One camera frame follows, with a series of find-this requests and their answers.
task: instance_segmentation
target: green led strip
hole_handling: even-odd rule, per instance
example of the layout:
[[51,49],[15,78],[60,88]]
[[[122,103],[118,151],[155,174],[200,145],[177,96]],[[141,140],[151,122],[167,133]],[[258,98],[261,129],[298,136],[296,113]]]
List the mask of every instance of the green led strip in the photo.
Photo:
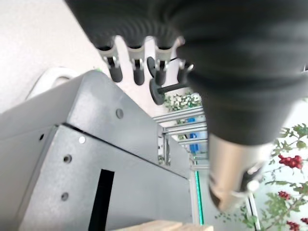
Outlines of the green led strip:
[[203,209],[202,209],[202,201],[201,201],[200,181],[199,181],[199,172],[195,171],[194,174],[195,174],[195,177],[196,177],[196,185],[197,185],[197,197],[198,197],[200,225],[204,225]]

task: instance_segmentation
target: rectangular slot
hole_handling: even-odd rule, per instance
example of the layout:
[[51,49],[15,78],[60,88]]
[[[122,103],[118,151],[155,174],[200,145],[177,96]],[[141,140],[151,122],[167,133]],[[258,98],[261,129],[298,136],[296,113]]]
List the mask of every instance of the rectangular slot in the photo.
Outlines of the rectangular slot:
[[105,230],[114,172],[101,170],[89,224],[89,231]]

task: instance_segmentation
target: wooden block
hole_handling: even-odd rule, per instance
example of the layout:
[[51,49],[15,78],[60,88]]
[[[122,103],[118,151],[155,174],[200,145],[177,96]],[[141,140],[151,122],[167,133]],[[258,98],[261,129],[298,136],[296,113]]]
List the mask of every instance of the wooden block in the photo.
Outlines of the wooden block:
[[214,231],[213,226],[185,224],[176,221],[155,220],[116,231]]
[[214,231],[214,228],[213,226],[208,225],[185,224],[174,229],[173,231]]
[[167,220],[154,220],[141,225],[131,226],[116,231],[172,231],[181,227],[183,223]]
[[144,223],[141,225],[141,230],[149,230],[149,231],[171,231],[178,227],[181,227],[183,223],[176,221],[168,221],[168,220],[155,220],[148,223]]

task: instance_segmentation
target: dark gray machine housing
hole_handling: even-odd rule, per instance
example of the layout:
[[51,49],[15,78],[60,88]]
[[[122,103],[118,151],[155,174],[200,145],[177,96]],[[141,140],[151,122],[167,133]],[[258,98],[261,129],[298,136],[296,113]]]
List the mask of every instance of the dark gray machine housing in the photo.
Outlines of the dark gray machine housing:
[[0,229],[192,222],[189,156],[105,74],[89,71],[0,115]]

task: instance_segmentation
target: white wall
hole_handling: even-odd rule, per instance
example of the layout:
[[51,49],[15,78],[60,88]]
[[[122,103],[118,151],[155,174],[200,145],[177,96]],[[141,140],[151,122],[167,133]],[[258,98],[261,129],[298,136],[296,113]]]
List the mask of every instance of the white wall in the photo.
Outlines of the white wall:
[[[147,40],[146,56],[154,56],[154,41]],[[144,85],[137,86],[123,40],[117,38],[116,44],[123,72],[118,86],[149,115],[166,112],[151,98],[148,70]],[[50,67],[64,66],[79,73],[100,68],[109,75],[62,0],[0,0],[0,45],[0,113],[23,102]],[[177,61],[170,63],[167,85],[176,82],[177,65]]]

